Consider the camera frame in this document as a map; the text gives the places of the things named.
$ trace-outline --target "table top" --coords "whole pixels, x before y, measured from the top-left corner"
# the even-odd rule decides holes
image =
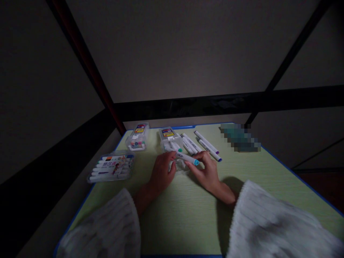
[[[324,228],[343,240],[344,218],[320,195],[300,180],[272,154],[262,148],[258,153],[238,153],[221,137],[220,124],[197,125],[175,129],[186,133],[195,143],[197,130],[220,152],[218,174],[233,189],[251,180],[278,199],[304,209],[318,218]],[[126,149],[122,137],[117,150]],[[137,152],[131,179],[96,183],[68,230],[108,202],[122,188],[133,195],[148,182],[156,156],[162,153],[158,128],[150,129],[147,150]],[[196,183],[193,175],[177,175],[171,185],[140,218],[143,255],[221,254],[229,243],[233,211]]]

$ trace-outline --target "wooden floor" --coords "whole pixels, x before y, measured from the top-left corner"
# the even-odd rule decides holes
[[[298,175],[333,206],[344,213],[344,173],[323,172]]]

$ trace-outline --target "wall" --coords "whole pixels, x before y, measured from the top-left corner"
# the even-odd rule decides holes
[[[264,91],[317,2],[67,0],[114,102]]]
[[[113,151],[120,140],[121,136],[115,129],[26,243],[18,258],[52,257],[55,246],[91,188],[85,180],[88,173],[98,158]]]
[[[344,2],[335,1],[275,90],[344,84]]]
[[[275,90],[344,84],[343,2],[325,13]],[[344,137],[344,108],[329,107],[258,113],[252,132],[287,166],[293,168]],[[338,144],[297,169],[343,167],[344,145]]]
[[[104,106],[45,1],[3,1],[0,19],[1,184]]]

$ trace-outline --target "white sleeve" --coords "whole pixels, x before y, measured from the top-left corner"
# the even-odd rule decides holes
[[[124,188],[62,239],[57,258],[140,257],[139,218]]]
[[[310,213],[247,181],[230,228],[229,257],[342,257],[343,243]]]

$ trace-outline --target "colorful label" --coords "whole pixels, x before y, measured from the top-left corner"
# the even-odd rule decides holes
[[[138,125],[135,129],[135,132],[134,133],[143,133],[144,129],[145,129],[146,125],[145,124],[141,124],[141,125]]]
[[[174,135],[174,133],[172,132],[171,128],[163,129],[162,130],[162,134],[164,135],[164,137],[169,137],[169,136],[173,136]]]
[[[122,166],[124,165],[125,160],[126,160],[126,155],[107,157],[105,162],[101,166],[102,170],[100,173],[102,174],[112,173],[114,175],[121,172]]]

